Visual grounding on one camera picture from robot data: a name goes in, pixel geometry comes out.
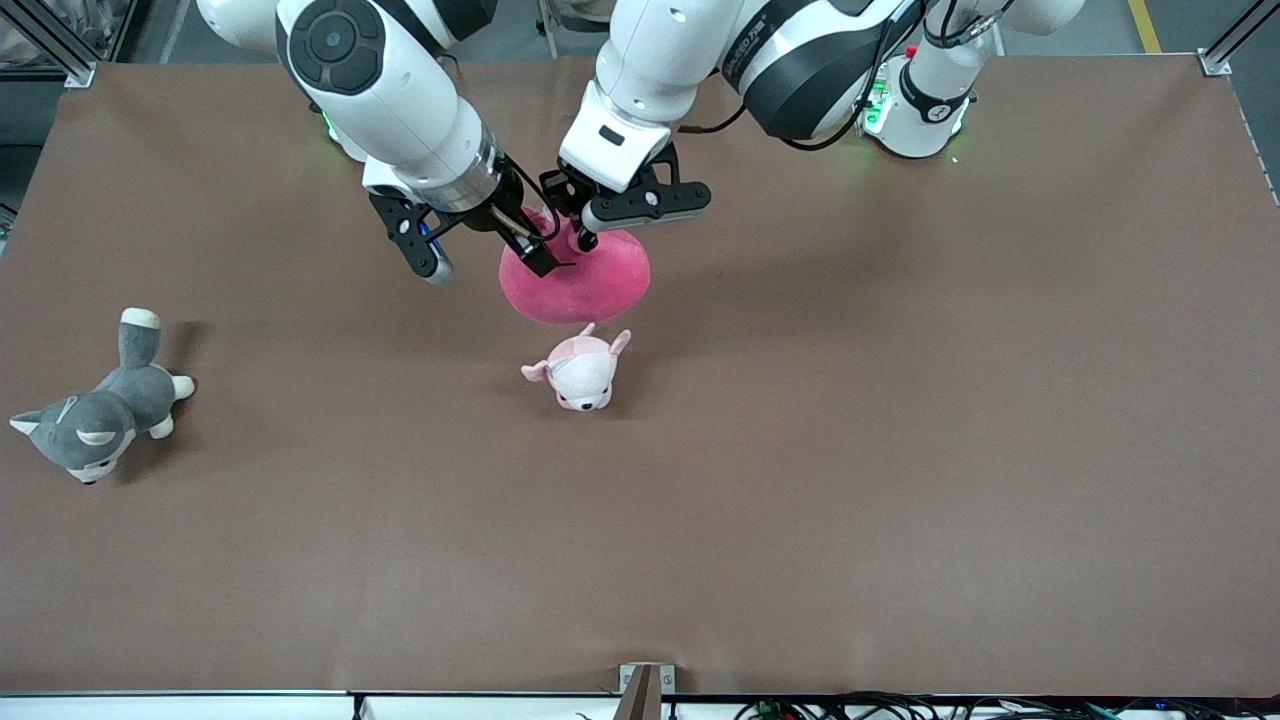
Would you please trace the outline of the aluminium frame post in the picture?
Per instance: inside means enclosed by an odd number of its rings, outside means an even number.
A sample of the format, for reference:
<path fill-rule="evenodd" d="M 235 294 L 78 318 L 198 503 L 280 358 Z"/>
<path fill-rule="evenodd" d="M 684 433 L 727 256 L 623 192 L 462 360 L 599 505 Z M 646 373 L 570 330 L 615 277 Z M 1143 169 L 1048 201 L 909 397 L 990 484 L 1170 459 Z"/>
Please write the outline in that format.
<path fill-rule="evenodd" d="M 1230 76 L 1230 56 L 1279 12 L 1280 0 L 1253 0 L 1208 47 L 1198 47 L 1196 55 L 1204 77 Z"/>
<path fill-rule="evenodd" d="M 0 15 L 24 35 L 65 76 L 65 88 L 88 88 L 100 55 L 44 0 L 0 0 Z"/>

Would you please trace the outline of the small pale pink pig plush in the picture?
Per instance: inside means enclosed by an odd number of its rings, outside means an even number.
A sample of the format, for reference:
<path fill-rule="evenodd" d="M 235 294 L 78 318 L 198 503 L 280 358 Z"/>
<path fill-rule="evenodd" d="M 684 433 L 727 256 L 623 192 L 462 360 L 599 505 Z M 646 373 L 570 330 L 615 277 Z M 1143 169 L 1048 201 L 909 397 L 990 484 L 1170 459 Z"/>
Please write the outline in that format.
<path fill-rule="evenodd" d="M 548 383 L 557 404 L 566 410 L 593 413 L 607 407 L 613 398 L 620 355 L 632 332 L 623 329 L 612 341 L 605 341 L 595 336 L 595 323 L 586 324 L 577 334 L 561 341 L 547 357 L 522 365 L 521 374 L 526 380 Z"/>

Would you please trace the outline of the round bright pink plush toy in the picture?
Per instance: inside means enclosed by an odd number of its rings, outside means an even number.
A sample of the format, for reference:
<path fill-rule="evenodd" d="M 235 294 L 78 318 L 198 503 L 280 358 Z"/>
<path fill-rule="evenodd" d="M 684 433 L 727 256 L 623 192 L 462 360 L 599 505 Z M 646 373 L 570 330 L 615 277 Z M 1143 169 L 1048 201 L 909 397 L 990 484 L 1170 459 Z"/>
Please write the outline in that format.
<path fill-rule="evenodd" d="M 547 247 L 559 265 L 539 277 L 509 249 L 500 256 L 498 282 L 509 305 L 544 324 L 572 325 L 612 320 L 635 307 L 652 283 L 652 268 L 640 240 L 627 231 L 605 231 L 595 249 L 581 252 L 573 225 L 549 209 L 524 208 L 539 233 L 549 234 L 554 219 L 559 232 Z"/>

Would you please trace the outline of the grey and white husky plush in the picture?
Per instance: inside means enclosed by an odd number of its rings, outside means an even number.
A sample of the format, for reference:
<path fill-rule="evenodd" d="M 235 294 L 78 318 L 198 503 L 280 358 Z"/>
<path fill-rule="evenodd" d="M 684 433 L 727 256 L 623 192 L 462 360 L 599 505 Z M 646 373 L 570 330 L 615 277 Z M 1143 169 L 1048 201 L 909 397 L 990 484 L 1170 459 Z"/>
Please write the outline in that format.
<path fill-rule="evenodd" d="M 174 405 L 197 389 L 195 378 L 156 363 L 161 320 L 155 311 L 124 309 L 116 340 L 118 365 L 93 389 L 9 419 L 50 462 L 84 486 L 111 474 L 141 436 L 172 434 Z"/>

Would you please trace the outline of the metal table edge bracket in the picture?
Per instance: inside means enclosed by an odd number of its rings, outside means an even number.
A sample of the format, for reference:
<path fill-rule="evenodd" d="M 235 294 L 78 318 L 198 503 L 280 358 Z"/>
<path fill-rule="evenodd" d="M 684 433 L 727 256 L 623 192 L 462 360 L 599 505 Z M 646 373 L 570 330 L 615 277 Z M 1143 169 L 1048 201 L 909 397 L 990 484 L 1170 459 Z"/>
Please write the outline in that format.
<path fill-rule="evenodd" d="M 620 700 L 612 720 L 675 720 L 668 698 L 676 692 L 676 679 L 673 664 L 621 664 Z"/>

